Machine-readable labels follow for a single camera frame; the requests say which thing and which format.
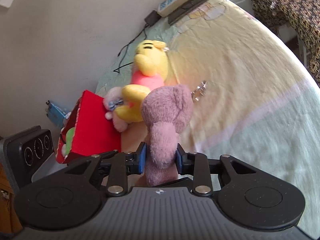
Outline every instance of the yellow plush toy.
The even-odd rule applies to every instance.
[[[169,67],[165,47],[163,41],[145,40],[138,45],[131,83],[122,88],[122,97],[129,105],[115,109],[117,116],[127,123],[143,121],[141,102],[153,89],[164,86]]]

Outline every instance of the floral patterned cloth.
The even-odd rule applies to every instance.
[[[278,27],[289,22],[311,52],[309,67],[320,87],[320,0],[252,0],[255,17],[278,34]]]

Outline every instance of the wooden cabinet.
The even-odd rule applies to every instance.
[[[0,232],[17,233],[22,229],[14,211],[14,194],[0,164]]]

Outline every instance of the bed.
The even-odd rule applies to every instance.
[[[320,236],[320,90],[296,56],[262,23],[229,0],[208,0],[174,26],[166,19],[148,32],[165,41],[171,70],[167,85],[202,80],[208,89],[195,103],[181,135],[186,151],[209,158],[230,154],[298,187],[306,199],[299,227]],[[132,61],[140,37],[123,64]],[[108,68],[97,93],[130,82],[131,68]],[[122,133],[122,150],[135,150],[143,123]],[[215,176],[213,186],[219,189]]]

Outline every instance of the purple plush toy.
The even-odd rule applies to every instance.
[[[193,101],[186,85],[160,87],[146,96],[141,114],[148,127],[149,152],[137,186],[155,186],[178,178],[174,161],[179,133],[190,122],[192,113]]]

